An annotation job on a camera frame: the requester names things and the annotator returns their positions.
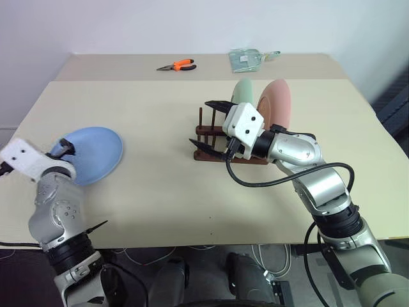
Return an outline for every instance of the orange pliers handle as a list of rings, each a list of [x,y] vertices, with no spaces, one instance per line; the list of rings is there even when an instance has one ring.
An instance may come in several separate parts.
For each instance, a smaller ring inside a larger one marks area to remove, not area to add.
[[[173,70],[179,71],[179,70],[192,70],[196,68],[196,65],[191,65],[191,66],[184,66],[193,63],[193,59],[183,59],[179,62],[174,62],[173,63]]]

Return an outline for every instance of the pliers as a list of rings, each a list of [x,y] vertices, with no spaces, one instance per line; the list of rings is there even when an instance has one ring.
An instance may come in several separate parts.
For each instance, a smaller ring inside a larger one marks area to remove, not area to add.
[[[175,70],[175,71],[179,71],[179,70],[193,70],[196,68],[196,65],[193,64],[191,66],[184,66],[184,65],[188,65],[193,63],[194,60],[193,59],[183,59],[179,62],[174,62],[172,65],[167,65],[167,66],[163,66],[158,68],[157,70]]]

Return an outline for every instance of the white wall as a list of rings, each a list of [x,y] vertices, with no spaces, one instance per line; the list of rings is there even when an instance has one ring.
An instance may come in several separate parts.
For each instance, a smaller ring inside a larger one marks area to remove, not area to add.
[[[408,61],[408,12],[408,0],[0,0],[0,127],[70,52],[324,52],[371,101]]]

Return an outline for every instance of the blue plate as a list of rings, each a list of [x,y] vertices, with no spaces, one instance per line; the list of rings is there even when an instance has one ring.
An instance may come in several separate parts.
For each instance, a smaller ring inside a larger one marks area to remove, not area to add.
[[[63,160],[71,162],[77,172],[74,182],[88,185],[108,175],[122,157],[122,140],[117,133],[104,127],[88,127],[63,136],[75,147],[75,155],[65,155]],[[61,149],[58,143],[50,151],[56,154]]]

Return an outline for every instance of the beige tabletop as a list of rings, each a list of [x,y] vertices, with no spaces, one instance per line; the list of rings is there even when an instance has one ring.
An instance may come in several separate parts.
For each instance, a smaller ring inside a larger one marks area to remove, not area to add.
[[[255,99],[269,82],[252,82]],[[193,159],[188,138],[195,137],[199,107],[207,100],[229,100],[235,84],[55,81],[15,135],[44,151],[83,127],[108,127],[122,137],[118,167],[85,188],[87,224],[109,220],[91,234],[97,248],[302,242],[312,219],[291,183],[242,187],[223,164]],[[408,236],[408,159],[370,105],[347,79],[290,79],[288,84],[290,129],[314,133],[327,162],[354,167],[351,196],[377,238]],[[211,110],[204,106],[203,113],[208,122]],[[247,181],[284,176],[274,165],[233,167]],[[347,181],[347,173],[339,172]],[[0,180],[2,241],[33,242],[27,222],[35,188],[17,172]]]

